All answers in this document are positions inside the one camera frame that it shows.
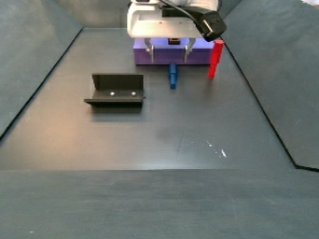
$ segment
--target white robot part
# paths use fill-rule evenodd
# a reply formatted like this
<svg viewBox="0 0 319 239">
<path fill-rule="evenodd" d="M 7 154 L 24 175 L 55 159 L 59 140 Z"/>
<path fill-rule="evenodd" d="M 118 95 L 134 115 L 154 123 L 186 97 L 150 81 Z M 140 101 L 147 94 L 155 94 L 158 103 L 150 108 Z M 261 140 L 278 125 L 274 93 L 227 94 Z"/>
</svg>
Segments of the white robot part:
<svg viewBox="0 0 319 239">
<path fill-rule="evenodd" d="M 186 7 L 203 7 L 217 11 L 218 0 L 174 0 Z M 163 18 L 160 0 L 132 0 L 127 13 L 127 32 L 131 37 L 200 38 L 198 28 L 188 18 Z"/>
<path fill-rule="evenodd" d="M 319 6 L 319 0 L 302 0 L 302 1 L 313 6 Z"/>
</svg>

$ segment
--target gray panel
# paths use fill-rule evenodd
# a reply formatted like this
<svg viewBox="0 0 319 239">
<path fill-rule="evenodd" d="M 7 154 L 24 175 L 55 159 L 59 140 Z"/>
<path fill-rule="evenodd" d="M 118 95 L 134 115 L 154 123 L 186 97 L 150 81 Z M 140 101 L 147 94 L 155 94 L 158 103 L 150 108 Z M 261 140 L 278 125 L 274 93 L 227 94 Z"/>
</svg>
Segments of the gray panel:
<svg viewBox="0 0 319 239">
<path fill-rule="evenodd" d="M 238 170 L 0 173 L 8 239 L 317 239 L 319 175 Z"/>
<path fill-rule="evenodd" d="M 0 135 L 82 26 L 51 1 L 0 0 Z"/>
<path fill-rule="evenodd" d="M 126 29 L 84 29 L 0 147 L 0 169 L 293 168 L 225 50 L 208 66 L 135 66 Z M 144 74 L 140 111 L 92 109 L 92 73 Z"/>
<path fill-rule="evenodd" d="M 227 45 L 295 163 L 319 168 L 319 10 L 299 0 L 246 0 Z"/>
<path fill-rule="evenodd" d="M 84 27 L 124 28 L 130 0 L 55 0 Z"/>
<path fill-rule="evenodd" d="M 242 0 L 221 0 L 221 2 L 222 7 L 219 10 L 219 15 L 222 18 L 226 18 L 235 9 L 237 5 L 242 2 Z"/>
</svg>

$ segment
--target black metal holder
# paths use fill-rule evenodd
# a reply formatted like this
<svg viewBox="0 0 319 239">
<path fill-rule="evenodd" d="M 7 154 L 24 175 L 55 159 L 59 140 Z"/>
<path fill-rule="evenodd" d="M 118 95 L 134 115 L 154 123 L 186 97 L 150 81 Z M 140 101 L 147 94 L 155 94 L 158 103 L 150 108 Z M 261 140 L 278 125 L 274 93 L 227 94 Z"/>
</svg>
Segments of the black metal holder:
<svg viewBox="0 0 319 239">
<path fill-rule="evenodd" d="M 95 93 L 84 101 L 91 105 L 142 105 L 144 99 L 143 75 L 94 74 Z"/>
</svg>

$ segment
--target red marker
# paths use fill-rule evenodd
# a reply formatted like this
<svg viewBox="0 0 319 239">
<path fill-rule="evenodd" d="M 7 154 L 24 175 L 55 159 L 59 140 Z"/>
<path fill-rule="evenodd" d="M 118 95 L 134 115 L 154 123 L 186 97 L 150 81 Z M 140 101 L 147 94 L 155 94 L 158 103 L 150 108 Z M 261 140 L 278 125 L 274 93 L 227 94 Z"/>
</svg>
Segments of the red marker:
<svg viewBox="0 0 319 239">
<path fill-rule="evenodd" d="M 211 67 L 210 67 L 210 72 L 208 72 L 208 78 L 215 77 L 217 65 L 219 64 L 223 47 L 225 47 L 225 41 L 223 40 L 217 40 L 215 41 L 215 47 L 214 47 L 214 50 L 213 50 L 213 58 L 211 58 Z"/>
</svg>

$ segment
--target gray wall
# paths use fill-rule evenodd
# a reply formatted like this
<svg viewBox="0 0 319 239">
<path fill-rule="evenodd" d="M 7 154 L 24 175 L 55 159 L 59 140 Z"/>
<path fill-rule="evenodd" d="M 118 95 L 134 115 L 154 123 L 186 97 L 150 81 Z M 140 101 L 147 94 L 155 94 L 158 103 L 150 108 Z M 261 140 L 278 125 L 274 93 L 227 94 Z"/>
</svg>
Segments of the gray wall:
<svg viewBox="0 0 319 239">
<path fill-rule="evenodd" d="M 130 0 L 55 0 L 84 27 L 126 28 Z M 223 0 L 221 15 L 226 17 L 242 0 Z"/>
<path fill-rule="evenodd" d="M 319 10 L 245 0 L 225 39 L 295 163 L 319 168 Z"/>
<path fill-rule="evenodd" d="M 50 0 L 0 0 L 0 136 L 82 26 Z"/>
<path fill-rule="evenodd" d="M 226 18 L 229 16 L 241 2 L 242 0 L 222 0 L 222 8 L 219 10 L 219 15 L 222 16 L 222 18 Z"/>
</svg>

